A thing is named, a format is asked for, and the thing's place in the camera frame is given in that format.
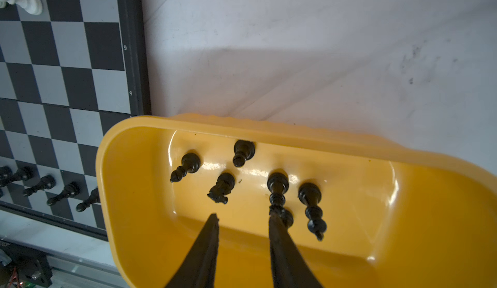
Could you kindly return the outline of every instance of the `white table surface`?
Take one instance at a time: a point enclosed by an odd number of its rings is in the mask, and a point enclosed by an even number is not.
[[[497,174],[497,0],[142,2],[154,115],[374,134]],[[27,218],[0,213],[0,232],[113,264]]]

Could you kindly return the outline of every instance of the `cable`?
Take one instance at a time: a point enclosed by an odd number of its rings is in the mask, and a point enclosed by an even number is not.
[[[17,288],[22,288],[21,282],[19,281],[19,274],[16,274]]]
[[[16,267],[14,267],[14,271],[12,272],[12,277],[10,278],[10,283],[7,286],[7,288],[10,288],[10,286],[12,286],[12,283],[14,282],[14,278],[17,279],[17,270],[16,270]]]

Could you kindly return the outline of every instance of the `black pawn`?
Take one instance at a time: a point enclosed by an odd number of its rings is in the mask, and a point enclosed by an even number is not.
[[[273,213],[280,216],[283,224],[289,228],[293,224],[292,213],[283,207],[286,202],[285,194],[288,191],[289,183],[288,178],[282,173],[273,173],[267,179],[267,188],[271,191],[269,196],[269,215]]]
[[[55,179],[50,175],[46,175],[44,177],[41,177],[40,182],[36,185],[24,189],[24,191],[22,191],[22,195],[28,197],[39,190],[52,189],[54,186]]]
[[[314,233],[318,241],[324,238],[323,233],[326,231],[326,222],[321,219],[323,216],[322,209],[318,206],[321,201],[321,191],[313,183],[305,183],[299,188],[299,200],[307,206],[306,217],[309,219],[307,228]]]
[[[12,176],[12,170],[8,166],[0,167],[0,179],[6,179]]]
[[[26,167],[19,168],[13,175],[0,180],[0,188],[5,187],[6,185],[8,185],[9,183],[12,183],[14,181],[29,180],[29,179],[31,179],[31,177],[33,177],[33,174],[31,173],[31,171],[28,168],[26,168]]]
[[[211,188],[207,196],[216,203],[226,204],[228,198],[225,195],[231,193],[235,187],[235,178],[230,173],[219,175],[216,185]]]
[[[76,185],[75,182],[71,182],[69,185],[65,185],[64,186],[64,190],[62,190],[62,192],[60,192],[59,195],[53,197],[53,198],[49,198],[47,200],[47,205],[48,206],[52,206],[54,204],[56,204],[58,201],[64,199],[64,198],[72,198],[72,197],[75,197],[76,195],[79,194],[79,187],[78,185]]]
[[[179,182],[186,173],[195,173],[200,168],[200,158],[195,153],[187,153],[181,158],[181,166],[171,173],[171,182]]]
[[[245,161],[250,160],[255,154],[255,145],[253,142],[237,141],[235,142],[234,150],[233,165],[235,167],[242,167]]]
[[[91,190],[90,197],[79,203],[76,206],[76,211],[82,212],[83,210],[90,207],[90,205],[93,203],[100,203],[100,195],[98,194],[98,189]]]

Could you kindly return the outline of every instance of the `white pawn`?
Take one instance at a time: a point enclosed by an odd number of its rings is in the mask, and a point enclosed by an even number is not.
[[[43,11],[41,0],[0,0],[0,8],[4,8],[6,4],[17,4],[26,12],[33,15],[39,15]]]

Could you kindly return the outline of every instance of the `yellow plastic tray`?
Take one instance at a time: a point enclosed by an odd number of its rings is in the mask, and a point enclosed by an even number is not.
[[[238,139],[256,143],[242,168],[232,163]],[[189,151],[202,167],[171,184]],[[497,284],[497,179],[487,171],[375,136],[195,114],[133,117],[103,138],[98,188],[119,272],[131,287],[164,287],[216,212],[216,287],[272,286],[266,181],[280,170],[289,234],[324,286]],[[215,204],[207,193],[224,171],[236,185]],[[323,194],[323,242],[297,197],[307,181]]]

